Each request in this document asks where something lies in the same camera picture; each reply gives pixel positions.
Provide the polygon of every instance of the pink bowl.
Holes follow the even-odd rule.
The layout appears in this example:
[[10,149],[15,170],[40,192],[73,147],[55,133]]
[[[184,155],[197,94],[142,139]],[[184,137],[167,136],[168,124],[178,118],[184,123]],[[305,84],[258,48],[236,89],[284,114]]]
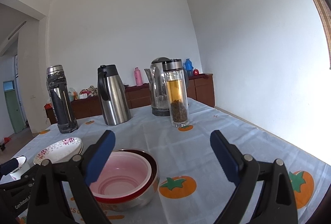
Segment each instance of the pink bowl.
[[142,189],[150,179],[152,167],[144,157],[125,151],[113,151],[90,190],[96,198],[125,198]]

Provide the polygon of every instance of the dirty thermos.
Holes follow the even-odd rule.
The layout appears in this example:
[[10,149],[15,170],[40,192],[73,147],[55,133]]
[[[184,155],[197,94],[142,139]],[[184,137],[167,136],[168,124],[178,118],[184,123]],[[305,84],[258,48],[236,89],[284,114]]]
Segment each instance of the dirty thermos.
[[62,65],[47,68],[47,90],[60,133],[71,133],[77,130],[78,124],[70,104],[67,80]]

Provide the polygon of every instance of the wooden cabinet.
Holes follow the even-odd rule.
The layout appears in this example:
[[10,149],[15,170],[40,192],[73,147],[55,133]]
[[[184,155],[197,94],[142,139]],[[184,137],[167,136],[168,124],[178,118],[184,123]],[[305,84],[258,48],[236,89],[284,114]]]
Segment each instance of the wooden cabinet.
[[186,92],[187,92],[187,96],[189,98],[192,98],[194,100],[197,99],[197,94],[196,94],[196,91],[195,91],[195,84],[194,84],[193,79],[188,81],[188,87],[186,89]]
[[199,102],[202,102],[210,107],[215,107],[215,94],[214,94],[214,83],[212,76],[208,78],[199,78],[194,80],[195,92]]
[[[201,74],[189,77],[187,96],[210,107],[215,107],[214,85],[212,74]],[[125,97],[129,108],[144,107],[151,104],[148,84],[127,87]],[[76,119],[102,115],[98,96],[71,102]],[[56,123],[52,109],[46,109],[47,117],[52,124]]]

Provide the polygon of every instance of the black handle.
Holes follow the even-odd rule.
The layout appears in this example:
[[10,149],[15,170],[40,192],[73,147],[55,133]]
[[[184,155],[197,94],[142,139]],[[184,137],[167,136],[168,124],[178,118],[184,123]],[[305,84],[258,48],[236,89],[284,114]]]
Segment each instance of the black handle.
[[102,71],[102,72],[98,73],[98,89],[99,89],[100,95],[101,95],[101,97],[104,101],[109,100],[109,96],[108,96],[108,93],[106,91],[105,81],[104,81],[104,78],[105,78],[106,74],[107,74],[107,72],[105,72],[105,71]]

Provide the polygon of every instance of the green door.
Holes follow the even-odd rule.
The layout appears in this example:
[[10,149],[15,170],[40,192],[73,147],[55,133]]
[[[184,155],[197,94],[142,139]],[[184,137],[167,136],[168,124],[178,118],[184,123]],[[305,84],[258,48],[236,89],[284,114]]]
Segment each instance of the green door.
[[19,103],[17,101],[15,89],[5,91],[5,98],[8,114],[10,121],[12,122],[14,132],[18,133],[25,128],[25,124],[22,120],[22,116],[19,110]]

